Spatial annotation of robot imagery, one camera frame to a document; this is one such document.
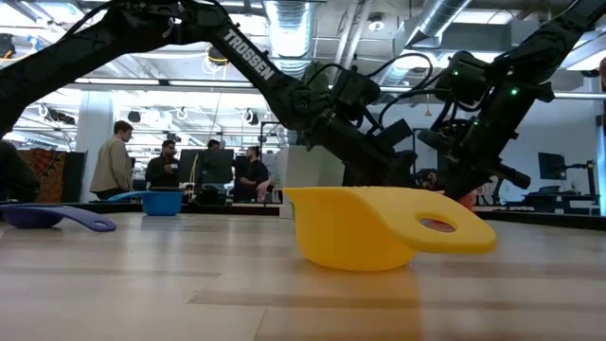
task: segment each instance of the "purple scoop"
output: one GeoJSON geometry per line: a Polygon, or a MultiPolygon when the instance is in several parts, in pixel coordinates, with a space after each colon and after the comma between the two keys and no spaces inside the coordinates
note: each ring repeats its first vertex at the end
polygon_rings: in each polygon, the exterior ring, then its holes
{"type": "Polygon", "coordinates": [[[0,206],[4,220],[17,228],[49,228],[63,218],[83,224],[96,232],[116,230],[109,219],[84,209],[70,206],[16,204],[0,206]]]}

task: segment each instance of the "robotic arm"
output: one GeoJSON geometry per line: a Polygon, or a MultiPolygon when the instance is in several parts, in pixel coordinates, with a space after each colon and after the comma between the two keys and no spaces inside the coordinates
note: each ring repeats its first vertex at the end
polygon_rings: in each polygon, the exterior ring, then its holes
{"type": "Polygon", "coordinates": [[[281,73],[218,3],[193,0],[113,0],[103,19],[82,31],[78,24],[57,43],[0,71],[0,136],[9,132],[31,102],[114,58],[164,45],[211,42],[266,98],[288,129],[305,136],[308,148],[322,145],[363,172],[370,185],[401,186],[410,154],[393,146],[410,135],[402,120],[380,135],[363,135],[351,123],[380,95],[379,86],[344,70],[330,93],[311,90],[281,73]]]}
{"type": "Polygon", "coordinates": [[[536,99],[549,102],[554,94],[547,81],[572,51],[581,35],[606,13],[603,0],[576,0],[519,46],[493,63],[468,52],[456,53],[437,81],[437,97],[479,115],[455,126],[436,122],[419,139],[452,163],[446,195],[460,198],[489,182],[492,175],[528,188],[530,178],[501,164],[499,154],[536,99]]]}
{"type": "MultiPolygon", "coordinates": [[[[120,55],[204,41],[211,42],[257,87],[280,122],[299,131],[309,149],[324,146],[363,173],[371,186],[410,186],[410,167],[416,156],[393,149],[411,135],[405,121],[378,135],[362,134],[352,123],[369,117],[366,106],[380,95],[375,82],[355,69],[342,70],[329,93],[313,91],[281,73],[267,53],[238,30],[221,5],[207,1],[211,4],[112,0],[102,5],[107,13],[99,23],[76,32],[94,9],[54,45],[0,70],[0,137],[10,132],[31,102],[120,55]]],[[[534,100],[553,99],[549,85],[541,83],[604,12],[602,0],[577,0],[494,63],[478,61],[467,52],[453,57],[437,81],[437,96],[454,103],[455,108],[479,103],[473,111],[481,112],[455,128],[444,124],[442,117],[431,130],[419,134],[453,163],[446,195],[457,199],[488,182],[491,175],[528,186],[527,176],[501,165],[499,154],[515,138],[515,129],[534,100]]]]}

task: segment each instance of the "yellow measuring cup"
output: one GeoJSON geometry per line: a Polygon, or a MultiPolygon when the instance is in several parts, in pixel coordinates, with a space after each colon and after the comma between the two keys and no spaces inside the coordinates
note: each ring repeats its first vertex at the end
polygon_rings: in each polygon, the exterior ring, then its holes
{"type": "Polygon", "coordinates": [[[357,271],[404,266],[417,251],[486,253],[494,230],[464,206],[432,191],[410,188],[286,188],[295,208],[303,257],[357,271]],[[453,227],[441,232],[421,223],[453,227]]]}

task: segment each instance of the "man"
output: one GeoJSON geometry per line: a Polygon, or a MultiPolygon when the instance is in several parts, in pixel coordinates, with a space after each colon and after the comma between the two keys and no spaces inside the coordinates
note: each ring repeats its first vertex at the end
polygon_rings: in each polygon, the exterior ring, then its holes
{"type": "Polygon", "coordinates": [[[114,135],[98,151],[90,191],[100,200],[133,190],[133,165],[125,144],[131,138],[133,126],[118,121],[114,124],[114,135]]]}
{"type": "Polygon", "coordinates": [[[217,151],[217,150],[219,150],[221,148],[221,142],[217,141],[216,139],[211,139],[206,144],[206,147],[210,151],[217,151]]]}
{"type": "Polygon", "coordinates": [[[145,181],[151,183],[150,188],[179,187],[179,160],[174,158],[176,154],[174,141],[162,143],[162,153],[153,158],[145,170],[145,181]]]}
{"type": "Polygon", "coordinates": [[[443,186],[438,182],[437,170],[424,169],[417,172],[417,185],[419,188],[428,190],[444,190],[443,186]]]}
{"type": "Polygon", "coordinates": [[[246,200],[257,198],[257,186],[269,179],[269,171],[258,158],[260,157],[259,147],[250,147],[246,151],[248,159],[248,170],[246,175],[238,179],[238,182],[244,187],[242,195],[246,200]]]}
{"type": "Polygon", "coordinates": [[[30,203],[40,193],[40,181],[17,149],[0,140],[0,201],[15,199],[30,203]]]}

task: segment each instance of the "blue bin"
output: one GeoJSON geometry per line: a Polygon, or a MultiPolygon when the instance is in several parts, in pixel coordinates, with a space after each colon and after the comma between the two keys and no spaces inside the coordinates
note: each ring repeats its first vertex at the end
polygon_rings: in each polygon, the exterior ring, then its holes
{"type": "Polygon", "coordinates": [[[181,212],[183,194],[180,191],[136,191],[115,195],[109,202],[141,197],[143,212],[149,216],[174,216],[181,212]]]}

